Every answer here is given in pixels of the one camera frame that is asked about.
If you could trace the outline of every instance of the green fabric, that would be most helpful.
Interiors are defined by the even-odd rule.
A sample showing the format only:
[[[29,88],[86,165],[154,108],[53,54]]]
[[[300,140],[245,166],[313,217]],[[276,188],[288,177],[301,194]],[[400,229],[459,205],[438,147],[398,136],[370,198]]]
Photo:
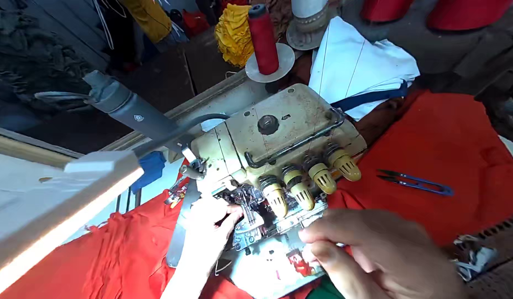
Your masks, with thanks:
[[[321,277],[321,284],[319,287],[313,289],[306,299],[345,299],[338,289],[334,287],[328,275]]]

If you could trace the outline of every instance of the thread snips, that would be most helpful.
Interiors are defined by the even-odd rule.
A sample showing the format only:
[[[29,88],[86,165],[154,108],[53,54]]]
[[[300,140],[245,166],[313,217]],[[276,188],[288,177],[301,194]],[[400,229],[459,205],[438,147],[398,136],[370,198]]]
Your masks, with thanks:
[[[439,195],[444,196],[453,196],[453,191],[450,187],[438,184],[436,182],[427,181],[425,179],[419,179],[412,176],[409,176],[404,173],[399,173],[392,170],[383,170],[378,169],[379,172],[384,173],[385,175],[377,175],[377,177],[393,182],[395,184],[399,184],[405,187],[412,187],[420,190],[425,190],[429,192],[433,192]]]

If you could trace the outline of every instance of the sewing machine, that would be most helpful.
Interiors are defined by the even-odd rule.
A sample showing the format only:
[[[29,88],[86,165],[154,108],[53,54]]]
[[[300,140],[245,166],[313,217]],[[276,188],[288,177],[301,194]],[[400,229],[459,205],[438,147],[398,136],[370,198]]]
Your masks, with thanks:
[[[296,84],[235,113],[182,151],[196,178],[182,209],[199,196],[242,206],[244,217],[222,255],[232,261],[223,274],[255,298],[278,298],[323,274],[303,263],[297,232],[321,217],[336,178],[360,179],[351,156],[365,148],[341,111]],[[185,222],[184,211],[179,220]],[[181,237],[176,229],[172,240],[179,244],[167,254],[173,267]]]

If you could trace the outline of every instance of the white fabric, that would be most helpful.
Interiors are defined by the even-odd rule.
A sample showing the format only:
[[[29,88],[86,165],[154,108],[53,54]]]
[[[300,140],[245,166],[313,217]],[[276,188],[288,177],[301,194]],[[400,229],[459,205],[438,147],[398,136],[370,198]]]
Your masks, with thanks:
[[[402,80],[411,85],[418,75],[415,59],[402,48],[386,39],[371,44],[352,25],[334,17],[313,61],[309,86],[332,104],[368,92],[398,89]],[[356,117],[351,116],[365,116],[376,107],[369,104],[351,109]]]

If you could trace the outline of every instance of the blue fabric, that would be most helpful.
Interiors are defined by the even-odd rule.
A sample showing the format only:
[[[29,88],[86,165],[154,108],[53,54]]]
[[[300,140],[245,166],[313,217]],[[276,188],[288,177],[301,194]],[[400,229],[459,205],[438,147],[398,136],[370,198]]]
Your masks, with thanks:
[[[341,110],[345,112],[347,110],[350,110],[354,107],[358,107],[359,105],[365,103],[371,103],[380,99],[391,99],[393,97],[406,96],[407,94],[408,84],[406,83],[406,81],[403,81],[399,89],[391,89],[389,91],[380,92],[369,92],[363,95],[352,96],[332,103],[331,106],[334,108],[341,108]]]
[[[166,163],[166,158],[162,152],[152,152],[140,159],[140,166],[144,169],[144,174],[131,185],[133,194],[143,187],[153,183],[162,176],[162,169]]]

